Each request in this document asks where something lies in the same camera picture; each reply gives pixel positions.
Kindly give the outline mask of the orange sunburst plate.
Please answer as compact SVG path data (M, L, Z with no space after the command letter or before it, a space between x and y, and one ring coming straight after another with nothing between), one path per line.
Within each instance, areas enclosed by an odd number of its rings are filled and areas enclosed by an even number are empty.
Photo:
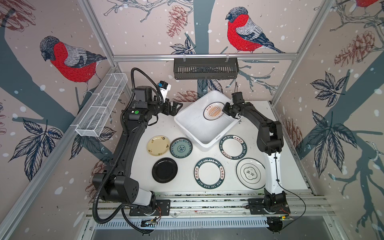
M214 102L209 104L203 112L203 116L208 121L214 121L219 119L223 114L225 104L221 102Z

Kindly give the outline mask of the green rim plate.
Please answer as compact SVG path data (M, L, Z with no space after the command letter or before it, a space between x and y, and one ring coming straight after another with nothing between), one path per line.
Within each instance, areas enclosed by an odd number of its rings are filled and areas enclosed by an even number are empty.
M217 189L224 183L225 176L223 165L214 158L201 159L195 165L195 181L204 189Z
M240 160L248 151L245 141L236 135L224 136L219 142L219 149L230 160Z

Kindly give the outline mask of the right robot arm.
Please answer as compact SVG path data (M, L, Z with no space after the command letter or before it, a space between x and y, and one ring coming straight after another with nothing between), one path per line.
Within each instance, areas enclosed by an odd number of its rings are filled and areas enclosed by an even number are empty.
M280 158L284 146L282 124L265 117L249 102L226 103L223 112L232 118L243 116L258 129L257 147L266 157L264 208L269 213L277 212L287 204L286 190L281 184Z

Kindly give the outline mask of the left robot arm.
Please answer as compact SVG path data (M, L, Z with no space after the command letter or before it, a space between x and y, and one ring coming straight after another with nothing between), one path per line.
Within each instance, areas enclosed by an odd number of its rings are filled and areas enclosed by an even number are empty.
M114 157L102 173L95 174L92 183L96 188L92 214L95 221L104 224L113 219L124 207L138 208L142 213L152 214L157 203L154 192L140 188L131 178L132 163L140 139L152 117L159 114L175 116L183 106L167 98L171 85L159 83L154 89L139 86L134 90L132 101L121 114L122 136ZM99 200L117 202L120 205L110 217L102 219L98 213Z

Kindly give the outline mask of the white plastic bin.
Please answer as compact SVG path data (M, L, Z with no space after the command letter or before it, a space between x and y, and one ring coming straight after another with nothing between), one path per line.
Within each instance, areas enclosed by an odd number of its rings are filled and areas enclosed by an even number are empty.
M183 130L188 139L192 141L201 151L207 152L216 142L233 128L238 119L223 114L219 119L208 121L204 118L204 109L211 103L221 102L230 104L233 101L219 91L211 91L181 110L175 117L175 122Z

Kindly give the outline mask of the cream yellow small plate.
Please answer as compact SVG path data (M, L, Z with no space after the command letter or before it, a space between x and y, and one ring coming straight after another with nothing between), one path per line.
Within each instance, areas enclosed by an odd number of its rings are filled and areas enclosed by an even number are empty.
M164 155L170 148L170 140L165 136L155 136L147 143L147 152L152 156Z

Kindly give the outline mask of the teal patterned small plate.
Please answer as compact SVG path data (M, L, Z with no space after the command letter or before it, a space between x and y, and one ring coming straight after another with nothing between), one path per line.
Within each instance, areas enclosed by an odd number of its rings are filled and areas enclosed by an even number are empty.
M187 138L177 138L172 141L170 152L173 157L183 159L188 157L193 151L193 144Z

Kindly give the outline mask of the black round plate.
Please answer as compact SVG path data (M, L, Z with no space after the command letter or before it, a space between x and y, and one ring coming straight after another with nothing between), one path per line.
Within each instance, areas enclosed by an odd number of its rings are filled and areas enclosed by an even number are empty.
M152 168L154 180L161 184L172 181L178 173L178 165L171 158L162 158L158 160Z

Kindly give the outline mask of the green rim plate front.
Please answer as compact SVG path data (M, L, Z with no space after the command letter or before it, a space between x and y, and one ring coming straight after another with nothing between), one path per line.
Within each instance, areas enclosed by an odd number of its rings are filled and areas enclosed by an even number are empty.
M195 181L204 189L217 189L224 183L225 176L223 165L214 158L201 159L195 165Z

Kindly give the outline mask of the horizontal aluminium frame bar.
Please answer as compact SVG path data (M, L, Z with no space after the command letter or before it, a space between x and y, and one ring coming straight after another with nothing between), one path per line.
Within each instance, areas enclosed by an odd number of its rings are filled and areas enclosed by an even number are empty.
M199 58L237 58L238 60L288 60L293 61L298 58L297 53L261 53L261 54L196 54L196 55L114 55L113 60L120 62L155 62L173 61L174 59L199 59Z

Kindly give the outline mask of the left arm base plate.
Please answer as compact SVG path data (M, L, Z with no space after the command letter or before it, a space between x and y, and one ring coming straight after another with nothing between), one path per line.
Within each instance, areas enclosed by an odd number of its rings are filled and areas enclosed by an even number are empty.
M136 206L130 209L130 217L168 216L170 214L170 200L156 200L148 206Z

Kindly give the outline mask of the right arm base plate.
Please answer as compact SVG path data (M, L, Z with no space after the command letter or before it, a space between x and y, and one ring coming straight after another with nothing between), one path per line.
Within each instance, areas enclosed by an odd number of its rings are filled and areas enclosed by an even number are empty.
M252 215L290 215L291 210L287 203L265 203L264 199L248 199L246 209Z

